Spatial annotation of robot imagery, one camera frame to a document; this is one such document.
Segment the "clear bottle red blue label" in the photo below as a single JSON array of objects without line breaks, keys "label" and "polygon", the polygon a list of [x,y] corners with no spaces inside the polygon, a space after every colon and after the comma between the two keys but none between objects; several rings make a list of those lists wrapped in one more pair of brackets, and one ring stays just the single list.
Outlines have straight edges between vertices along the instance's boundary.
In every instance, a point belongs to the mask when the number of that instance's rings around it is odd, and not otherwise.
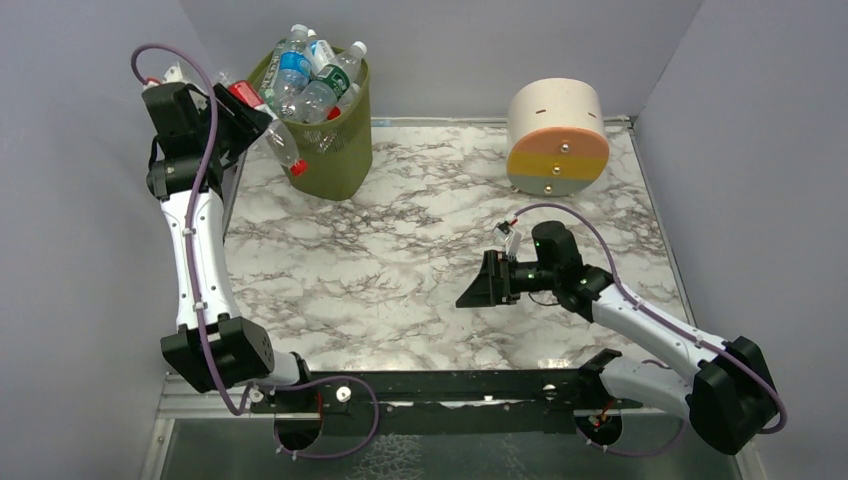
[{"label": "clear bottle red blue label", "polygon": [[273,155],[284,170],[298,177],[308,169],[300,155],[293,135],[259,93],[247,82],[237,81],[228,90],[245,104],[270,117],[270,123],[262,135],[260,145],[268,155]]}]

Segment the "clear bottle dark green label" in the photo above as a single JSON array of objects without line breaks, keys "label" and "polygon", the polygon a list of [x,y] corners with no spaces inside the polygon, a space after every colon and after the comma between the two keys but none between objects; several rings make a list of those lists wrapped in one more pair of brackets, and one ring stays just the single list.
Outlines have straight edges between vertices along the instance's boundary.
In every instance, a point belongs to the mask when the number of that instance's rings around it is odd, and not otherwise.
[{"label": "clear bottle dark green label", "polygon": [[331,110],[357,79],[367,51],[362,41],[355,41],[347,50],[336,55],[293,100],[290,120],[306,124],[326,121]]}]

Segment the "clear bottle blue band label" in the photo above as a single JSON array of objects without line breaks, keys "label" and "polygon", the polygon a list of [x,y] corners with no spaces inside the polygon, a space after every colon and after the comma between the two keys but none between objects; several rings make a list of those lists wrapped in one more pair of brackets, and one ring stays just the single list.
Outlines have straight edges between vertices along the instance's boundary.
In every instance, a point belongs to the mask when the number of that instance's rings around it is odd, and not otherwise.
[{"label": "clear bottle blue band label", "polygon": [[284,115],[287,105],[310,82],[312,61],[308,52],[308,37],[308,28],[295,24],[283,44],[273,85],[274,107],[280,116]]}]

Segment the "clear bottle light blue label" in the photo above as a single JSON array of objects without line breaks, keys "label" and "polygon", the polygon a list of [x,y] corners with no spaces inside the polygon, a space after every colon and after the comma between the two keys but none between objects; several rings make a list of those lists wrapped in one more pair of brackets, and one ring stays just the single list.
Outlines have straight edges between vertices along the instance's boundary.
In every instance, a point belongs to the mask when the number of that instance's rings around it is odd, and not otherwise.
[{"label": "clear bottle light blue label", "polygon": [[309,29],[307,32],[306,52],[311,62],[311,75],[313,77],[317,76],[336,56],[331,45],[326,40],[321,39],[314,29]]}]

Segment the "green tea bottle white cap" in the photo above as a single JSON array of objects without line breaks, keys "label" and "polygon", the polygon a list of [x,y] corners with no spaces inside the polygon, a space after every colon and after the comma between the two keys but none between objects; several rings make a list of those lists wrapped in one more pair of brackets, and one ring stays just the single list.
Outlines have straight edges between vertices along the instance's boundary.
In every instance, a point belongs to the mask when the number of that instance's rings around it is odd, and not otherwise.
[{"label": "green tea bottle white cap", "polygon": [[280,56],[281,46],[276,45],[269,54],[267,65],[262,69],[258,93],[266,103],[270,103],[270,98],[274,95],[273,88],[278,74]]}]

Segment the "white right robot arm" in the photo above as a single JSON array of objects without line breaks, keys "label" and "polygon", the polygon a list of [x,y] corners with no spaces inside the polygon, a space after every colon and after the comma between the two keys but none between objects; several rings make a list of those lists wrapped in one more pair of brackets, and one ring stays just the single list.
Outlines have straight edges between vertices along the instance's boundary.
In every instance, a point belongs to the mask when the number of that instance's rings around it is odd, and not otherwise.
[{"label": "white right robot arm", "polygon": [[512,305],[547,292],[558,306],[613,330],[652,354],[651,367],[618,353],[600,357],[592,372],[601,392],[672,414],[710,447],[734,455],[759,434],[785,424],[786,408],[760,347],[740,336],[727,341],[637,297],[611,271],[585,263],[572,232],[559,221],[533,227],[536,258],[515,258],[511,222],[496,232],[502,250],[487,250],[476,278],[456,300],[458,308]]}]

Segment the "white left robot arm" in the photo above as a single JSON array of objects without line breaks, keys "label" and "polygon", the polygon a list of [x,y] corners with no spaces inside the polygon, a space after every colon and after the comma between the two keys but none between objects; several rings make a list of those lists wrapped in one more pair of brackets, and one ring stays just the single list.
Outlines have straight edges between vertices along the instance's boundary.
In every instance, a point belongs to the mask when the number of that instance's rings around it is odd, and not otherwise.
[{"label": "white left robot arm", "polygon": [[160,341],[164,359],[199,392],[251,380],[303,382],[303,359],[275,351],[267,331],[241,315],[224,252],[227,169],[258,140],[274,139],[301,173],[306,165],[291,134],[245,81],[217,84],[212,96],[168,82],[142,98],[157,131],[146,183],[166,220],[178,278],[177,331]]}]

